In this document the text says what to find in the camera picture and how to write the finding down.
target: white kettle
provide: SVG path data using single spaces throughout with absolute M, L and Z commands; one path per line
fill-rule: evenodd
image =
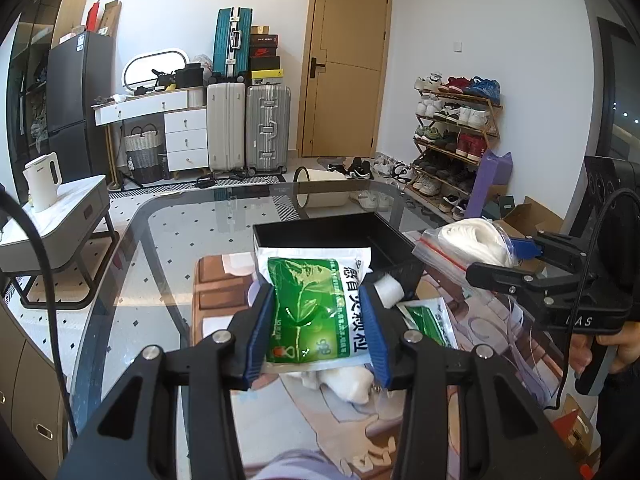
M 34 212 L 44 211 L 56 203 L 62 175 L 55 152 L 35 158 L 24 167 L 22 174 L 29 184 Z

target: glass table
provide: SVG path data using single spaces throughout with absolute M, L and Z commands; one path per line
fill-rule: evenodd
M 192 343 L 194 275 L 201 258 L 217 255 L 223 261 L 246 261 L 246 253 L 254 250 L 252 227 L 256 224 L 373 209 L 410 240 L 444 224 L 397 187 L 362 180 L 189 189 L 167 192 L 141 204 L 106 271 L 82 336 L 71 387 L 78 430 L 145 346 L 155 344 L 167 352 Z M 245 253 L 244 260 L 238 253 Z M 459 348 L 471 350 L 476 344 L 488 343 L 513 362 L 505 332 L 510 311 L 504 302 L 481 301 L 448 282 L 437 269 L 428 271 L 422 279 L 445 299 Z M 528 326 L 521 331 L 525 332 L 530 334 Z M 518 344 L 526 348 L 522 353 L 532 366 L 545 367 L 542 374 L 553 385 L 558 371 L 545 349 L 532 346 L 530 337 Z M 181 399 L 178 397 L 177 472 L 178 478 L 188 479 L 188 407 Z M 449 399 L 450 420 L 455 420 L 454 388 Z M 234 392 L 232 403 L 248 478 L 292 450 L 311 453 L 347 477 L 390 477 L 404 392 L 390 394 L 377 388 L 369 403 L 360 406 L 341 401 L 324 386 L 311 390 L 289 376 L 265 374 L 250 391 Z M 449 468 L 454 479 L 459 468 L 457 431 L 450 424 Z

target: wooden door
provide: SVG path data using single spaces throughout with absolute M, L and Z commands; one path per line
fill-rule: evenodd
M 377 136 L 389 0 L 315 0 L 303 156 L 369 156 Z

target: silver suitcase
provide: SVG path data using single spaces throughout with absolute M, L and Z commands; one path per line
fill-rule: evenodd
M 209 169 L 244 168 L 243 83 L 218 83 L 207 87 L 207 145 Z
M 287 173 L 291 92 L 284 85 L 250 86 L 246 93 L 246 166 Z

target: blue gripper pad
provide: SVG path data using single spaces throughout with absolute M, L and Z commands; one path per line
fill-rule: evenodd
M 364 324 L 364 335 L 367 338 L 367 346 L 373 364 L 376 379 L 388 388 L 391 384 L 391 371 L 389 370 L 388 355 L 385 338 L 382 335 L 378 318 L 373 311 L 371 300 L 364 286 L 360 287 L 360 311 Z
M 542 254 L 540 248 L 527 238 L 511 238 L 513 252 L 519 260 L 530 260 Z
M 249 344 L 246 349 L 246 366 L 244 367 L 244 380 L 249 384 L 260 376 L 262 362 L 267 353 L 269 338 L 271 335 L 271 320 L 273 319 L 273 306 L 275 304 L 275 291 L 271 287 L 266 300 L 262 306 L 262 311 L 255 324 L 254 332 L 251 334 Z

